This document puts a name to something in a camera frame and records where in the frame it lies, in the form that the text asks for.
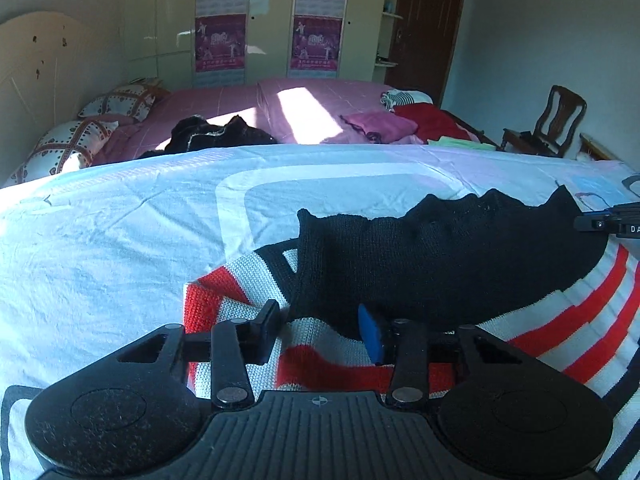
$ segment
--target chair backrest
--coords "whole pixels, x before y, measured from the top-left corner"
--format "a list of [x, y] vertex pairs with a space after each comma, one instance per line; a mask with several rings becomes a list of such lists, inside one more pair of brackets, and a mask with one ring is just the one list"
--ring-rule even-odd
[[[554, 106], [554, 97], [558, 94], [558, 111], [556, 112], [556, 116], [549, 123], [548, 132], [546, 134], [542, 133], [542, 128], [544, 127], [546, 121], [551, 116], [551, 111]], [[575, 111], [580, 108], [580, 113], [574, 119], [574, 122], [569, 127], [569, 132], [566, 136], [566, 139], [562, 144], [558, 144], [558, 138], [564, 132], [564, 128], [568, 123], [571, 116], [575, 113]], [[563, 86], [553, 85], [551, 87], [551, 92], [549, 92], [549, 101], [546, 103], [545, 111], [542, 113], [538, 122], [536, 123], [536, 129], [534, 130], [534, 135], [541, 138], [548, 144], [551, 144], [558, 150], [558, 156], [564, 156], [566, 150], [569, 149], [571, 145], [571, 141], [574, 139], [575, 130], [578, 127], [578, 124], [582, 121], [585, 113], [587, 111], [587, 101], [585, 101], [578, 94], [571, 92], [568, 88]]]

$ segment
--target headboard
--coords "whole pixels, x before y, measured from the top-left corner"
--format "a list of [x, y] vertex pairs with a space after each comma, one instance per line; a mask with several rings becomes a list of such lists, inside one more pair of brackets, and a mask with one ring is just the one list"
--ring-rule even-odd
[[59, 12], [0, 25], [0, 186], [41, 136], [124, 78], [120, 42]]

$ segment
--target crosshair logo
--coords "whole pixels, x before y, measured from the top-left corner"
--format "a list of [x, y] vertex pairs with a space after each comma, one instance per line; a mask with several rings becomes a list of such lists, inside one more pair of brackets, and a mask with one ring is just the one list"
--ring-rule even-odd
[[324, 406], [326, 403], [328, 403], [329, 399], [320, 395], [311, 399], [311, 402], [314, 403], [319, 408], [321, 406]]

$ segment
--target green cloth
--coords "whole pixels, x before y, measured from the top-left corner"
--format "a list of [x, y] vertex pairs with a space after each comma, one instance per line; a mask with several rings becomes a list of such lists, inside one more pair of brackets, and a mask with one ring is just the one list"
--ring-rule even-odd
[[430, 140], [430, 146], [441, 146], [442, 148], [469, 148], [470, 150], [483, 150], [494, 152], [495, 146], [492, 144], [482, 144], [472, 140], [453, 139], [452, 137], [440, 137], [440, 140]]

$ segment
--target white curved line on sheet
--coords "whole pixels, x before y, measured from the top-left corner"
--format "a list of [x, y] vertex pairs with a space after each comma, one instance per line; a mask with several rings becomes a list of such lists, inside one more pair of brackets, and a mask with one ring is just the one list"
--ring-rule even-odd
[[229, 175], [216, 186], [220, 234], [225, 247], [226, 260], [229, 262], [255, 249], [249, 217], [244, 207], [244, 197], [249, 190], [256, 186], [289, 180], [320, 180], [324, 178], [391, 176], [399, 174], [435, 177], [451, 188], [453, 196], [446, 198], [461, 198], [464, 194], [473, 192], [472, 189], [464, 186], [460, 179], [442, 170], [430, 168], [418, 162], [309, 164], [305, 166], [284, 166], [240, 171]]

